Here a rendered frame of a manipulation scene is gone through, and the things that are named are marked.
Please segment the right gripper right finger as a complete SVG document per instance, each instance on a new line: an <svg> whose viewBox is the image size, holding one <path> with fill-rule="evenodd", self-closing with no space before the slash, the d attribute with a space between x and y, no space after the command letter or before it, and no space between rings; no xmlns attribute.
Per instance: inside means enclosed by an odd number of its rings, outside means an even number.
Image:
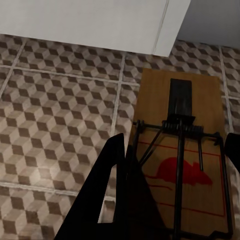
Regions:
<svg viewBox="0 0 240 240"><path fill-rule="evenodd" d="M240 135L228 133L224 151L240 173Z"/></svg>

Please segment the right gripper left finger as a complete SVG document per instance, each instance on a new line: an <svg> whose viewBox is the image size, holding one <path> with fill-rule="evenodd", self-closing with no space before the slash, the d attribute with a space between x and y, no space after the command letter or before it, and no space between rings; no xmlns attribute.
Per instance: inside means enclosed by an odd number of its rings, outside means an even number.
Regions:
<svg viewBox="0 0 240 240"><path fill-rule="evenodd" d="M120 133L106 142L54 240L130 240L125 158ZM115 221L98 223L115 165Z"/></svg>

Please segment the mousetrap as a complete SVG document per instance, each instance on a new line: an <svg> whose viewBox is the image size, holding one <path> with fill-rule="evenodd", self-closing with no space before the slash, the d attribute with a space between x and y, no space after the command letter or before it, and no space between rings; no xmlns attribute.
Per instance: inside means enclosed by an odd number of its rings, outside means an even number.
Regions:
<svg viewBox="0 0 240 240"><path fill-rule="evenodd" d="M129 240L237 240L225 142L219 76L143 68L125 156Z"/></svg>

